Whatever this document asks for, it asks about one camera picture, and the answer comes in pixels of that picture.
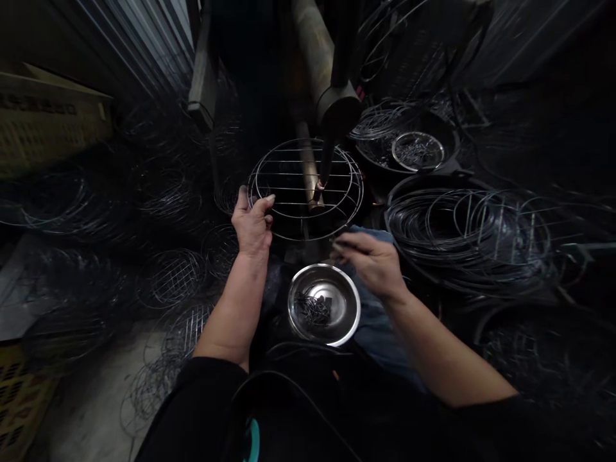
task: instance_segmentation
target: stainless steel bowl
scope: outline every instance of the stainless steel bowl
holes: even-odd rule
[[[295,306],[298,293],[332,299],[327,325],[307,324],[304,315]],[[331,347],[346,343],[355,334],[361,313],[359,293],[351,278],[335,266],[324,263],[306,266],[293,277],[287,306],[291,328],[297,336]]]

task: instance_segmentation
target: corrugated metal wall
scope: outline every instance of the corrugated metal wall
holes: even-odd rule
[[[184,0],[42,0],[92,64],[113,79],[114,96],[176,99],[187,92],[193,43]]]

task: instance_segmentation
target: black sleeve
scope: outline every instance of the black sleeve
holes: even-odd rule
[[[569,460],[571,447],[560,441],[547,419],[520,396],[456,409],[458,423],[473,430],[474,450],[487,460],[529,462],[558,455]],[[459,438],[467,438],[461,431]]]
[[[154,417],[135,460],[218,460],[228,407],[247,376],[222,359],[192,358]]]

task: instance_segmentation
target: black plastic tub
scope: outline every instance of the black plastic tub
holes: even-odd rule
[[[455,127],[434,112],[426,111],[422,113],[410,124],[408,131],[428,133],[441,142],[445,148],[445,161],[437,172],[439,170],[447,170],[448,165],[454,162],[458,156],[458,152],[460,151],[460,138]],[[370,185],[384,196],[387,195],[393,186],[405,178],[409,178],[410,176],[429,175],[432,173],[410,172],[397,164],[393,156],[391,156],[390,150],[383,153],[384,157],[388,156],[391,158],[386,165],[374,160],[370,154],[363,151],[361,146],[356,146],[355,150],[357,155],[355,155],[354,158],[366,175]]]
[[[403,194],[409,193],[411,191],[417,191],[419,189],[426,188],[451,188],[451,189],[484,189],[486,191],[491,190],[492,188],[484,182],[478,181],[472,178],[472,175],[467,171],[455,171],[453,173],[431,173],[429,175],[414,175],[412,177],[406,178],[405,180],[398,183],[389,193],[387,199],[387,205],[384,213],[385,220],[385,228],[388,233],[391,233],[391,227],[389,226],[389,208],[391,207],[391,203],[393,200],[401,196]],[[421,274],[427,281],[432,284],[436,284],[441,287],[449,288],[447,281],[442,280],[432,273],[425,271],[421,266],[417,265],[411,258],[409,258],[405,252],[400,249],[400,246],[396,242],[394,238],[394,245],[398,250],[398,254],[400,254],[404,258],[404,262],[410,268]]]

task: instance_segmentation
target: blue cloth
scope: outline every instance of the blue cloth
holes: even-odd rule
[[[380,241],[393,243],[393,236],[386,231],[352,226],[351,232],[364,232]],[[355,268],[350,264],[339,267],[353,280],[361,301],[361,317],[355,341],[386,371],[405,377],[417,390],[425,393],[425,384],[409,364],[408,355],[398,342],[381,301],[355,274]]]

